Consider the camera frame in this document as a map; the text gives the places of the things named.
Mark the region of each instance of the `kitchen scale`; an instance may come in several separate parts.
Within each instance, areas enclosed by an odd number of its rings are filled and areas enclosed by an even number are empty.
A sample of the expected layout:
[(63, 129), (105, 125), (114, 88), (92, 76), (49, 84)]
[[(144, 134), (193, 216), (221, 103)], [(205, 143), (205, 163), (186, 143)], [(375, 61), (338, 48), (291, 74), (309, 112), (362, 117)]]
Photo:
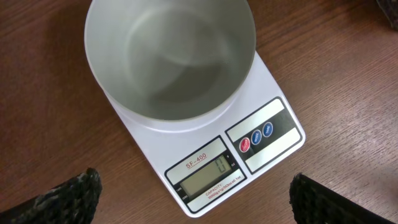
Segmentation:
[(145, 119), (108, 98), (190, 217), (225, 201), (305, 141), (303, 128), (257, 52), (231, 102), (193, 120)]

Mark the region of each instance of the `wood grain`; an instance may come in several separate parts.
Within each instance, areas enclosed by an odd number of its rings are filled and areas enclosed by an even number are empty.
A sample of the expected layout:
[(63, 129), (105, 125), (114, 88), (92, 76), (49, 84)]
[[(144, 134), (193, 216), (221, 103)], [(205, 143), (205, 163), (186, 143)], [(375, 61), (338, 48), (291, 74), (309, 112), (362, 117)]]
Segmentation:
[(249, 0), (257, 51), (307, 133), (203, 218), (185, 216), (93, 78), (89, 0), (0, 0), (0, 210), (99, 170), (93, 223), (294, 223), (303, 172), (398, 222), (398, 33), (370, 0)]

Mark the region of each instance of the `digital display screen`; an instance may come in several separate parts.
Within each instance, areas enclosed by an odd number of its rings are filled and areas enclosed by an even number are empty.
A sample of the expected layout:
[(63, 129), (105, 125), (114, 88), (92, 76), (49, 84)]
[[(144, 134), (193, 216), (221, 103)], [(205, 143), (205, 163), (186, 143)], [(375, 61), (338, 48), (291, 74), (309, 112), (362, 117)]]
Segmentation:
[(213, 183), (217, 178), (231, 170), (228, 162), (224, 156), (220, 156), (215, 161), (209, 163), (207, 166), (187, 178), (181, 183), (181, 187), (187, 193), (188, 197), (192, 198), (197, 192)]

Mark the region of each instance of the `round button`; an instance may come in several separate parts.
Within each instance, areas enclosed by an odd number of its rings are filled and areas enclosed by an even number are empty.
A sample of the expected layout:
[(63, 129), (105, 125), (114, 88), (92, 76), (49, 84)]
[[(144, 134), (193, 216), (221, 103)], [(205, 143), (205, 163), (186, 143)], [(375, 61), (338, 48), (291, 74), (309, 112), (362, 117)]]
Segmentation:
[(251, 144), (257, 146), (261, 142), (261, 131), (260, 130), (255, 130), (251, 134)]
[(247, 152), (250, 149), (250, 139), (243, 138), (241, 140), (241, 143), (239, 144), (239, 149), (241, 150), (241, 152)]
[(268, 138), (269, 136), (271, 136), (273, 131), (274, 131), (274, 126), (272, 125), (271, 122), (267, 122), (262, 128), (262, 135)]

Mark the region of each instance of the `dark object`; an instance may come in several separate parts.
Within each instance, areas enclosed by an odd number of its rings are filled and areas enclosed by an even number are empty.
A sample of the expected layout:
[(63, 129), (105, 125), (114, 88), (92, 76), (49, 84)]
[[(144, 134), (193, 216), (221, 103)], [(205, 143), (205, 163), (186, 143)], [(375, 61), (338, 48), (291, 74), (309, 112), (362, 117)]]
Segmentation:
[(290, 185), (290, 204), (298, 224), (393, 224), (302, 174)]
[(390, 20), (391, 27), (398, 30), (398, 0), (377, 0), (377, 3)]
[(91, 223), (101, 191), (99, 173), (89, 168), (46, 194), (0, 213), (0, 223)]

